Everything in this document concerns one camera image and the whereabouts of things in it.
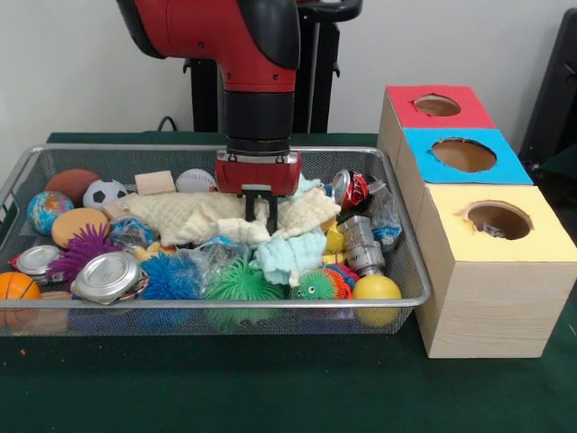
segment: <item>black cable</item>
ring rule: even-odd
[[[169,122],[170,126],[172,126],[172,131],[178,131],[179,130],[177,128],[177,124],[174,121],[174,119],[172,117],[170,117],[169,115],[165,115],[164,117],[162,117],[162,120],[159,123],[159,127],[157,128],[157,131],[162,131],[164,124],[166,124],[167,122]]]

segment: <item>wire basket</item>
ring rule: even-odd
[[[0,272],[9,260],[51,239],[32,230],[28,203],[57,173],[88,168],[103,179],[133,189],[134,174],[190,168],[214,171],[222,147],[125,144],[48,144],[30,149],[0,190]],[[408,220],[389,159],[380,151],[358,147],[296,148],[308,179],[330,182],[345,168],[385,180],[395,198],[403,234],[386,255],[386,274],[400,287],[402,299],[279,300],[218,302],[206,300],[126,300],[101,306],[84,300],[0,300],[0,336],[206,336],[222,334],[395,334],[413,307],[423,304],[430,282]],[[49,286],[45,290],[63,290]]]

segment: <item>yellow box top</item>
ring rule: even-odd
[[[427,185],[458,262],[577,262],[538,187]]]

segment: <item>orange disc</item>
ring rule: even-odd
[[[87,229],[87,224],[98,230],[100,225],[108,224],[108,218],[99,210],[87,207],[70,210],[54,221],[52,240],[57,246],[66,248],[69,240],[80,234],[80,229]]]

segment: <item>white wall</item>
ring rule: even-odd
[[[377,132],[385,83],[466,84],[518,148],[573,3],[365,0],[342,25],[330,130]],[[181,65],[142,55],[113,0],[0,0],[0,180],[52,131],[151,130],[163,115],[190,128]]]

